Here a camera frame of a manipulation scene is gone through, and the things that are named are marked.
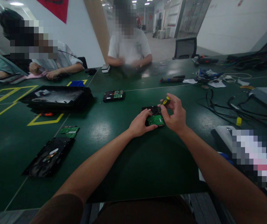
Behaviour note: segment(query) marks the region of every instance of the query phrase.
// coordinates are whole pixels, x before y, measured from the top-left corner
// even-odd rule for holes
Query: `green circuit board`
[[[114,92],[114,98],[121,98],[123,95],[123,90],[117,90]]]
[[[68,138],[75,138],[79,129],[79,127],[65,126],[61,129],[60,134],[66,134]]]
[[[161,115],[153,115],[151,117],[148,117],[147,121],[149,122],[149,126],[153,124],[156,124],[157,126],[164,126]]]

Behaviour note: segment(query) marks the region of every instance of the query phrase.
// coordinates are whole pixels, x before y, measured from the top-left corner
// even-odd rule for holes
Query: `yellow screwdriver handle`
[[[170,101],[171,101],[171,99],[170,99],[170,97],[166,97],[166,99],[164,99],[163,101],[162,101],[162,104],[164,105],[164,106],[167,106],[169,103],[170,103]]]

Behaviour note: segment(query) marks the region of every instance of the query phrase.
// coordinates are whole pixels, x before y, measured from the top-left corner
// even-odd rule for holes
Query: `white shirt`
[[[58,59],[54,60],[54,59],[32,59],[32,62],[37,63],[38,65],[40,65],[42,68],[45,69],[45,71],[53,71],[58,69],[58,65],[57,62],[61,65],[61,67],[66,68],[69,66],[72,66],[76,63],[81,63],[83,64],[83,62],[80,59],[77,59],[76,56],[71,50],[70,48],[63,42],[58,41],[58,50],[64,51],[58,51]]]
[[[125,38],[124,35],[118,35],[117,32],[111,37],[108,56],[116,59],[124,58],[125,64],[131,64],[149,54],[151,54],[151,50],[147,37],[140,29],[136,29],[136,34],[131,39]]]

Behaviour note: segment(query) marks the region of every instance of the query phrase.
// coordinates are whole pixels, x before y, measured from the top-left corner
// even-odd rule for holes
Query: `red flag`
[[[64,23],[67,21],[68,0],[37,0]]]

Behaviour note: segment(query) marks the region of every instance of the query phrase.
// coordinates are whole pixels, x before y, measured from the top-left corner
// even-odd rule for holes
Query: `office chair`
[[[84,67],[85,69],[87,69],[88,66],[87,66],[86,58],[85,58],[85,57],[78,57],[78,59],[80,59],[80,60],[83,62],[83,67]]]
[[[176,40],[176,49],[173,60],[194,58],[197,52],[197,38],[188,37]]]

